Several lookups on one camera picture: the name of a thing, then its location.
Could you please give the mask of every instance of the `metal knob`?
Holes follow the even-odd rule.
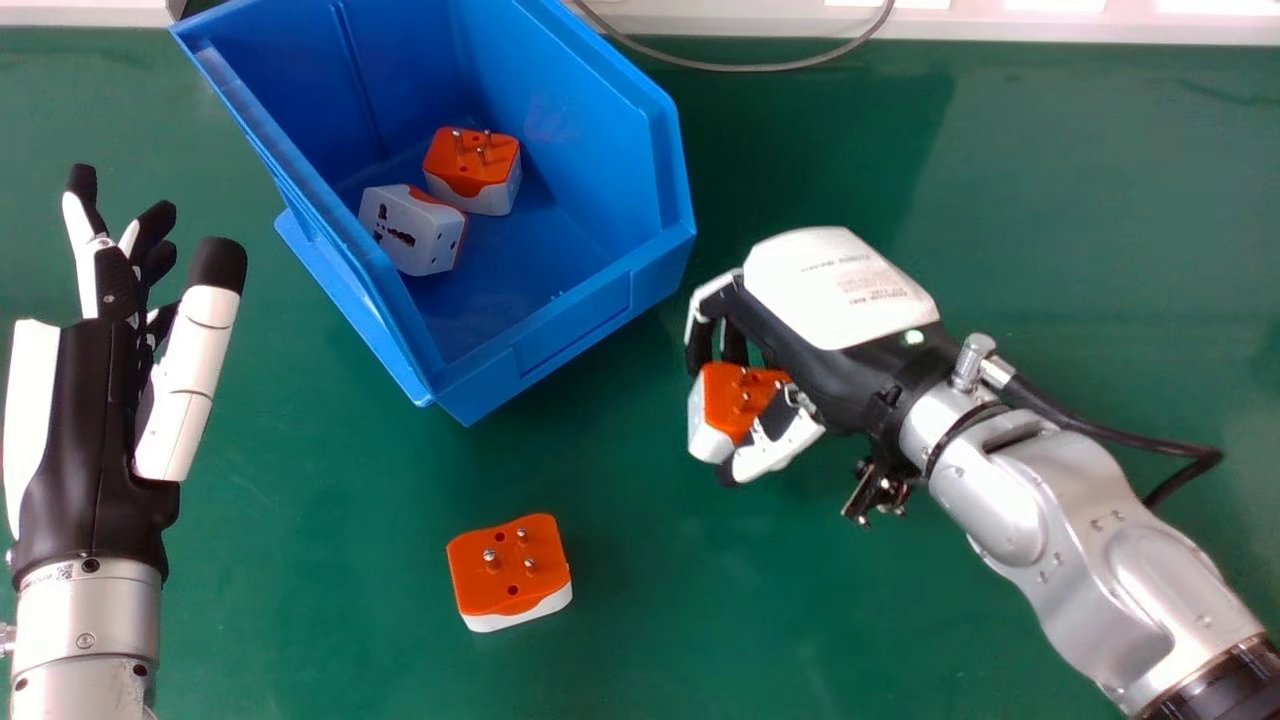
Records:
[[[964,347],[951,370],[951,387],[959,392],[973,392],[982,374],[982,361],[996,351],[996,341],[988,334],[970,333],[964,338]]]

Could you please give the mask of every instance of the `green table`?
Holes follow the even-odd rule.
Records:
[[[882,42],[794,76],[652,69],[701,228],[686,290],[776,231],[855,228],[1065,402],[1225,447],[1164,514],[1280,628],[1280,54]],[[5,347],[18,316],[77,315],[76,160],[114,228],[164,195],[187,249],[250,249],[166,536],[161,717],[1111,712],[931,501],[869,534],[837,516],[861,442],[741,492],[686,457],[681,297],[474,428],[410,405],[275,237],[275,188],[168,36],[0,32],[0,149]],[[1139,488],[1172,466],[1121,459]],[[444,544],[534,510],[576,598],[474,635]]]

